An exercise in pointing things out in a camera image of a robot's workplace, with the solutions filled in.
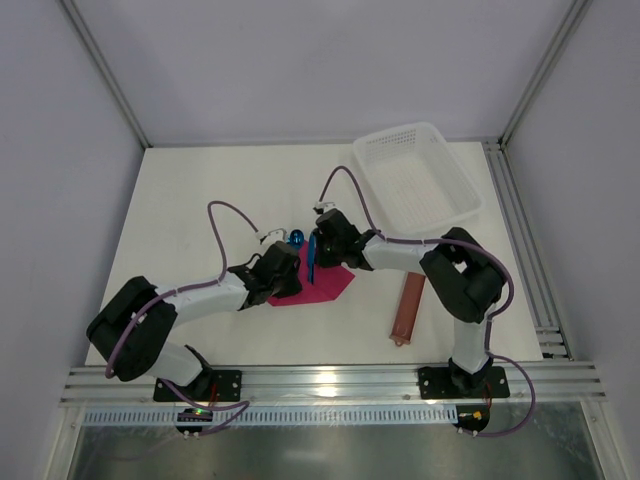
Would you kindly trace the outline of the pink paper napkin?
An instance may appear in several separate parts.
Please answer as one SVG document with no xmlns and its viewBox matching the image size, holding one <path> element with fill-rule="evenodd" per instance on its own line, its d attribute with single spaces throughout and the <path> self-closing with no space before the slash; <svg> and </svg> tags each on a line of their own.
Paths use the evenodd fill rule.
<svg viewBox="0 0 640 480">
<path fill-rule="evenodd" d="M 306 304 L 318 304 L 336 300 L 351 284 L 355 275 L 348 269 L 337 266 L 331 268 L 314 267 L 314 281 L 310 283 L 309 267 L 307 265 L 309 243 L 305 242 L 299 250 L 301 264 L 298 278 L 302 290 L 293 296 L 276 298 L 270 297 L 267 303 L 273 307 L 285 307 Z"/>
</svg>

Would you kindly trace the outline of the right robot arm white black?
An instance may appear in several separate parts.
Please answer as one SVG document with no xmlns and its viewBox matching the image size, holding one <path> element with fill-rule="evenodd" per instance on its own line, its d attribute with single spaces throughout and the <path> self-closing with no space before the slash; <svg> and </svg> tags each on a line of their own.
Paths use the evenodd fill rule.
<svg viewBox="0 0 640 480">
<path fill-rule="evenodd" d="M 417 370 L 422 399 L 509 396 L 504 369 L 494 364 L 487 346 L 489 319 L 507 276 L 466 230 L 453 227 L 433 242 L 384 240 L 372 229 L 359 232 L 332 208 L 319 215 L 313 235 L 317 266 L 422 275 L 454 319 L 448 364 Z"/>
</svg>

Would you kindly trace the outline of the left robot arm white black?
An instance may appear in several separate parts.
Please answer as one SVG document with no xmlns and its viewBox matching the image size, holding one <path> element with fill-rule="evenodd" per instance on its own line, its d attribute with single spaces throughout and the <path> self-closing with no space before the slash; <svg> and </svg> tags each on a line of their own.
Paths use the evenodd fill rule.
<svg viewBox="0 0 640 480">
<path fill-rule="evenodd" d="M 143 276 L 133 277 L 91 321 L 86 336 L 107 361 L 106 375 L 122 382 L 151 375 L 179 394 L 204 401 L 218 374 L 194 348 L 168 341 L 182 324 L 217 313 L 261 306 L 302 291 L 299 252 L 277 241 L 253 265 L 228 268 L 223 278 L 165 292 Z"/>
</svg>

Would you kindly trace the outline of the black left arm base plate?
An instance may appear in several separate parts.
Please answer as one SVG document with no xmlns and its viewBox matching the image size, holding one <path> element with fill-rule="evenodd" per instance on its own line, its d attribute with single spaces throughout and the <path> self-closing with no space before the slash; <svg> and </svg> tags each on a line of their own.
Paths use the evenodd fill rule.
<svg viewBox="0 0 640 480">
<path fill-rule="evenodd" d="M 241 370 L 203 370 L 187 386 L 175 386 L 177 395 L 160 379 L 156 380 L 153 393 L 155 402 L 177 402 L 186 397 L 194 402 L 238 402 L 242 388 Z"/>
</svg>

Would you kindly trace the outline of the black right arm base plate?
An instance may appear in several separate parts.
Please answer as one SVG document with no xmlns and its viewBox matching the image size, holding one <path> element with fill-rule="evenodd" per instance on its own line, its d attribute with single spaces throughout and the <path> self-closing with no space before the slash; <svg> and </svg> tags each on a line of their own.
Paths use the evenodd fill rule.
<svg viewBox="0 0 640 480">
<path fill-rule="evenodd" d="M 422 367 L 417 375 L 423 400 L 506 399 L 511 396 L 506 372 L 499 366 L 491 366 L 476 386 L 464 385 L 463 376 L 454 379 L 448 366 Z"/>
</svg>

